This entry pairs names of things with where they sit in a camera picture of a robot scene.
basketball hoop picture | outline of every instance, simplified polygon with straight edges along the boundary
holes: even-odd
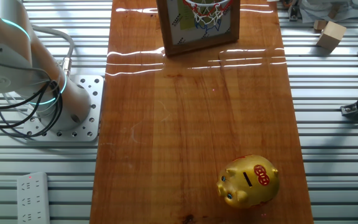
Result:
[[[239,38],[240,0],[157,0],[157,7],[168,56]]]

teal light ring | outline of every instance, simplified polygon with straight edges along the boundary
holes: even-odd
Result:
[[[14,23],[14,22],[12,22],[12,21],[6,20],[6,19],[2,19],[2,21],[6,22],[6,23],[9,24],[9,25],[12,25],[12,26],[14,26],[14,27],[19,28],[21,31],[23,31],[23,33],[25,33],[25,34],[27,35],[27,37],[29,38],[29,40],[31,40],[31,39],[30,39],[30,35],[29,35],[21,26],[17,25],[16,23]]]
[[[66,85],[67,85],[67,76],[66,75],[64,75],[64,77],[65,77],[65,84],[63,85],[63,88],[62,88],[62,90],[60,91],[60,94],[63,94],[63,91],[65,91],[65,88],[66,88]],[[50,100],[48,100],[48,101],[46,101],[46,102],[43,102],[43,103],[40,103],[39,105],[45,105],[45,104],[47,104],[47,103],[51,103],[51,102],[53,102],[54,100],[56,100],[56,98],[52,98],[52,99],[50,99]]]

piggy bank ear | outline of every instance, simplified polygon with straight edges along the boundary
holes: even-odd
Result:
[[[278,176],[278,170],[276,168],[273,168],[273,173],[276,177]]]
[[[248,199],[248,194],[247,192],[243,191],[243,190],[238,190],[236,191],[236,195],[237,195],[237,201],[241,202],[246,202]]]
[[[234,176],[237,172],[236,168],[227,168],[226,172],[230,175],[230,176]]]

mounting plate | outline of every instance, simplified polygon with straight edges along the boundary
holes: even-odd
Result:
[[[85,88],[91,105],[96,107],[91,108],[88,117],[77,128],[59,132],[49,130],[45,136],[26,139],[27,142],[90,142],[98,137],[104,78],[99,75],[72,75],[70,78]],[[30,119],[24,123],[23,133],[37,133],[44,127],[38,119]]]

wooden frame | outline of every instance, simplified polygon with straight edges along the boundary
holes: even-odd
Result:
[[[230,32],[207,37],[188,43],[174,45],[172,42],[172,32],[168,15],[167,0],[157,0],[158,16],[160,18],[162,39],[165,47],[165,55],[171,56],[188,52],[196,49],[202,49],[213,45],[227,42],[235,42],[240,34],[240,0],[233,0],[231,4]]]

